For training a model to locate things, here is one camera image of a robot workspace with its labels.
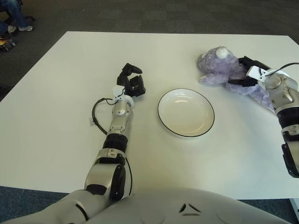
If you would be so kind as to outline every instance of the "tabletop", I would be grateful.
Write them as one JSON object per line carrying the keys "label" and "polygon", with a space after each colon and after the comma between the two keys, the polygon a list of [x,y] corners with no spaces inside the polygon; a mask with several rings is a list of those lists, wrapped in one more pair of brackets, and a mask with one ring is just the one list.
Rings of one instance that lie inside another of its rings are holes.
{"label": "tabletop", "polygon": [[[146,87],[134,98],[127,148],[134,192],[186,187],[235,199],[299,197],[277,117],[223,85],[199,83],[197,58],[217,46],[272,68],[299,61],[299,46],[288,36],[66,32],[0,103],[0,185],[82,189],[105,140],[90,122],[92,106],[112,96],[130,63],[143,70]],[[299,81],[298,66],[284,71]],[[176,136],[159,120],[159,99],[176,88],[197,91],[213,106],[206,134]],[[105,103],[96,110],[106,129],[111,110]]]}

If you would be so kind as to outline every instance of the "jeans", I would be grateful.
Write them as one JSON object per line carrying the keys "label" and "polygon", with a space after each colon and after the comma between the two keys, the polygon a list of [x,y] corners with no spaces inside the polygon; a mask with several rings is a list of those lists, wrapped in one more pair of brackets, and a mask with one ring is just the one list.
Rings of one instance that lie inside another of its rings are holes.
{"label": "jeans", "polygon": [[[21,13],[21,6],[18,0],[0,0],[0,4],[7,8],[19,27],[27,27],[28,24]],[[7,31],[7,24],[0,21],[0,33]]]}

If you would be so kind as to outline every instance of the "gray carpet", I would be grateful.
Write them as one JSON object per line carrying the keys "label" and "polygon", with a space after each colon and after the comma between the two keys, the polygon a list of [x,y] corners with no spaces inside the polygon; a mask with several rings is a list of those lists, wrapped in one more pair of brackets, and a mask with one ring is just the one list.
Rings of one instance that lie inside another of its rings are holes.
{"label": "gray carpet", "polygon": [[[298,0],[23,0],[37,20],[0,52],[0,83],[15,85],[66,31],[289,35],[299,43]],[[0,20],[6,15],[0,14]],[[39,211],[62,193],[0,187],[0,221]],[[291,223],[288,199],[246,200]]]}

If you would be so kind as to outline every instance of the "plush toy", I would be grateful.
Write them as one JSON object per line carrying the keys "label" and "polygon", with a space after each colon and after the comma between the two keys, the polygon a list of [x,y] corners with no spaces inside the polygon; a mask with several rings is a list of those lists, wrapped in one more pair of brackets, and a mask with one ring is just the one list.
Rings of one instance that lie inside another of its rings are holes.
{"label": "plush toy", "polygon": [[258,84],[255,86],[243,87],[228,83],[233,79],[244,79],[246,69],[239,63],[237,57],[226,47],[217,47],[202,54],[198,58],[198,68],[205,75],[200,82],[207,85],[225,83],[228,90],[241,95],[250,95],[258,103],[274,112],[274,108],[269,101],[269,94]]}

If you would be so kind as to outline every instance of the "white plate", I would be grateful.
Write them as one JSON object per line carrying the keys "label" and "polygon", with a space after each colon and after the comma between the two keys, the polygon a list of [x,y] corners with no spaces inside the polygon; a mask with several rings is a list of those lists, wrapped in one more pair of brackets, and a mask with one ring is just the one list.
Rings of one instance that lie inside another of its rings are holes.
{"label": "white plate", "polygon": [[158,114],[165,127],[185,137],[203,135],[214,123],[210,102],[198,92],[188,89],[171,90],[162,96]]}

